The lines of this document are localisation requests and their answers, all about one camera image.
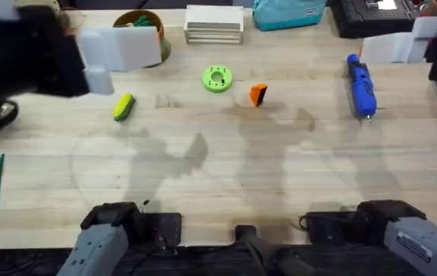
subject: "white label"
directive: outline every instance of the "white label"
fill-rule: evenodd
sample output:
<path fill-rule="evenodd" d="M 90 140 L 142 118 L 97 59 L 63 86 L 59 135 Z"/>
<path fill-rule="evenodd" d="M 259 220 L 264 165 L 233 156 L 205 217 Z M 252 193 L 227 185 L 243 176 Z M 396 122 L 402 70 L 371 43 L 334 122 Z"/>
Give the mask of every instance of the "white label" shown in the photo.
<path fill-rule="evenodd" d="M 316 14 L 316 9 L 315 8 L 308 8 L 307 10 L 305 10 L 305 16 L 312 16 Z"/>
<path fill-rule="evenodd" d="M 420 244 L 414 238 L 411 238 L 406 233 L 399 231 L 397 233 L 396 240 L 402 246 L 408 248 L 412 253 L 418 255 L 420 258 L 422 258 L 426 262 L 430 262 L 432 260 L 433 252 L 431 252 L 425 246 Z"/>
<path fill-rule="evenodd" d="M 379 9 L 386 9 L 386 10 L 397 9 L 394 0 L 382 0 L 380 2 L 377 2 L 377 4 L 379 4 Z"/>

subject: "stack of papers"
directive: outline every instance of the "stack of papers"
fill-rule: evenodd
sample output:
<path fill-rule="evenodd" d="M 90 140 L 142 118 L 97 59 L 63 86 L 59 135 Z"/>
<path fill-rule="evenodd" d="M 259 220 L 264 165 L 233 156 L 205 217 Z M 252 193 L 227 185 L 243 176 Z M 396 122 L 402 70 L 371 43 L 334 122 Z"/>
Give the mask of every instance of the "stack of papers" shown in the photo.
<path fill-rule="evenodd" d="M 187 5 L 187 43 L 242 44 L 243 7 Z"/>

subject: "yellow-green object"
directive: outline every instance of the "yellow-green object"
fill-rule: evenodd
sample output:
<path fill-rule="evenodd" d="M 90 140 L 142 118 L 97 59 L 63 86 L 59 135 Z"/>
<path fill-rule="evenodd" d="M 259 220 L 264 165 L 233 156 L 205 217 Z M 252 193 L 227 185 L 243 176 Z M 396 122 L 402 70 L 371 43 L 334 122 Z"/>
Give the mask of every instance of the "yellow-green object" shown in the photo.
<path fill-rule="evenodd" d="M 114 107 L 113 118 L 117 122 L 125 120 L 132 112 L 133 105 L 136 100 L 132 94 L 124 94 L 120 100 L 118 100 L 117 105 Z"/>
<path fill-rule="evenodd" d="M 213 93 L 226 91 L 232 85 L 232 72 L 222 65 L 212 65 L 202 75 L 203 85 Z"/>

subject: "gray robot arm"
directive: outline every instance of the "gray robot arm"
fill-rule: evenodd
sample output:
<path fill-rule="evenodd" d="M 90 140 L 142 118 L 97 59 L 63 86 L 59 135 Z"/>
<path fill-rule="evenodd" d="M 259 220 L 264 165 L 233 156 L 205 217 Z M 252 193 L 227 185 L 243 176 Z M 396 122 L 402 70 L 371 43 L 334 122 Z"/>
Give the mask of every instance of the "gray robot arm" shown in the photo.
<path fill-rule="evenodd" d="M 437 226 L 418 218 L 389 222 L 384 244 L 427 276 L 437 276 Z"/>
<path fill-rule="evenodd" d="M 78 235 L 57 276 L 110 276 L 127 249 L 123 226 L 92 225 Z"/>

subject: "blue screwdriver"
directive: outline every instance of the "blue screwdriver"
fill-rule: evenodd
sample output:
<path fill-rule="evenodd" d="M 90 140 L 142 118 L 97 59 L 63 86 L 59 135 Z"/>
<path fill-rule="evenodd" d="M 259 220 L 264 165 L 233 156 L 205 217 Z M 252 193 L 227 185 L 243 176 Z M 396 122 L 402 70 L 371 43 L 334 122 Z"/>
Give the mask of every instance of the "blue screwdriver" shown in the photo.
<path fill-rule="evenodd" d="M 356 54 L 349 55 L 347 61 L 356 112 L 372 122 L 372 116 L 377 109 L 377 99 L 373 93 L 369 69 L 365 64 L 360 63 Z"/>

